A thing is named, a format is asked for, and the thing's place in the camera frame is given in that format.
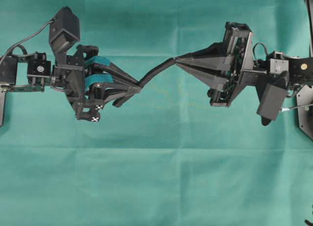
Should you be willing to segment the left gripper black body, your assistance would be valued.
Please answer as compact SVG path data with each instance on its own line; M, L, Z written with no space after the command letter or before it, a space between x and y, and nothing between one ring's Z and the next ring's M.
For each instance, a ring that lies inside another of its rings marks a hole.
M104 58L98 47L78 45L74 55L67 51L55 54L51 86L66 95L78 120L98 122L104 107L104 72L99 68Z

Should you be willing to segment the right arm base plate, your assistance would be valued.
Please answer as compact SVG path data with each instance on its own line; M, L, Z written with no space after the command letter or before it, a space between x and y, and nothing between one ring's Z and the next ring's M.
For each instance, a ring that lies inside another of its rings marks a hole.
M296 95L298 127L313 139L313 89L305 85Z

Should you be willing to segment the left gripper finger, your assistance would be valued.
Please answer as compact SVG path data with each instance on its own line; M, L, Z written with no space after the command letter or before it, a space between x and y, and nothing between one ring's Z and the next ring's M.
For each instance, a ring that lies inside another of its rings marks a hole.
M124 73L90 74L84 80L85 106L104 106L112 100L114 106L121 106L142 89L137 80Z
M85 86L139 85L139 82L108 58L92 56L85 61Z

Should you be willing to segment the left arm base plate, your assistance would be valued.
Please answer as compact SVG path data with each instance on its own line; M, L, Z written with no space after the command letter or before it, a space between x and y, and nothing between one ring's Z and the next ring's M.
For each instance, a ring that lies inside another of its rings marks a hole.
M0 93L0 126L2 126L4 123L5 98L6 98L6 93L1 92Z

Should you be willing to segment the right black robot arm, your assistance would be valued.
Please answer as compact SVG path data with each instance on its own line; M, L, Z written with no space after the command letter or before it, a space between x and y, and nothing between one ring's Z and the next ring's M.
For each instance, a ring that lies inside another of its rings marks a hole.
M210 87L210 105L229 107L246 86L257 88L276 83L284 76L287 90L298 91L313 83L312 58L291 57L282 52L254 59L253 32L247 24L226 22L223 41L176 57L176 64Z

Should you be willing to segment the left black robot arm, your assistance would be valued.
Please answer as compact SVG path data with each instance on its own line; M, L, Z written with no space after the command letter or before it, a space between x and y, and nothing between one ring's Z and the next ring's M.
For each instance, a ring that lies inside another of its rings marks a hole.
M9 54L0 66L1 124L10 92L43 92L50 87L65 94L76 119L98 122L107 103L119 107L142 90L139 81L99 56L96 46L78 45L73 55L64 55L64 65L51 63L45 53L22 52Z

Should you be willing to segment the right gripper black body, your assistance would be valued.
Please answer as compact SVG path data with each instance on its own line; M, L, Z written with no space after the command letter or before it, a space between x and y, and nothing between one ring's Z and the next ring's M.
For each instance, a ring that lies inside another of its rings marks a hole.
M207 93L210 105L229 107L246 86L255 86L266 70L253 59L253 32L244 23L225 23L223 41L211 45L209 57L217 81Z

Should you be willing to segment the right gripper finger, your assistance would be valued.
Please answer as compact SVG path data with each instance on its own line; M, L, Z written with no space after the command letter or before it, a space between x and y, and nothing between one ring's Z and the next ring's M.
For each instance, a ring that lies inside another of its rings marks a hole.
M215 90L225 89L229 80L227 72L230 72L231 69L231 65L228 64L201 66L199 64L176 63L176 65Z
M209 47L175 58L176 64L192 69L230 69L232 43L213 43Z

